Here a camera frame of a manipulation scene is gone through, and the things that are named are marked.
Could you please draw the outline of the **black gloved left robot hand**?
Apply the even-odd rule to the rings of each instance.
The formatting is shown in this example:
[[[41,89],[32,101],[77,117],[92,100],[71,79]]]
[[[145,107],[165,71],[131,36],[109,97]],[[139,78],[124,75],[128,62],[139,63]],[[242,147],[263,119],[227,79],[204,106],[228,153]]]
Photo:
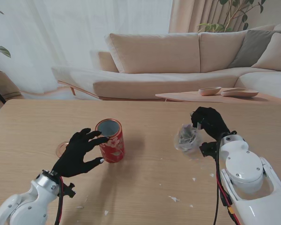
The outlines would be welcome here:
[[[70,139],[66,150],[55,163],[52,171],[58,176],[70,178],[90,170],[104,162],[103,157],[97,157],[91,161],[84,162],[84,156],[94,147],[109,141],[107,137],[101,137],[100,131],[92,131],[84,128],[76,132]]]

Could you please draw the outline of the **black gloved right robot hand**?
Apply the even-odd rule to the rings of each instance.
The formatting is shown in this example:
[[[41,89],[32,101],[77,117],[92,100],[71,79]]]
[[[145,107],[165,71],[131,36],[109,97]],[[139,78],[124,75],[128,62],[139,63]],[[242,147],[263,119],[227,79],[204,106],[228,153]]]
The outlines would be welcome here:
[[[222,116],[211,107],[198,107],[191,115],[191,121],[196,128],[198,124],[201,129],[216,141],[222,139],[224,135],[229,135],[230,130],[226,126]]]

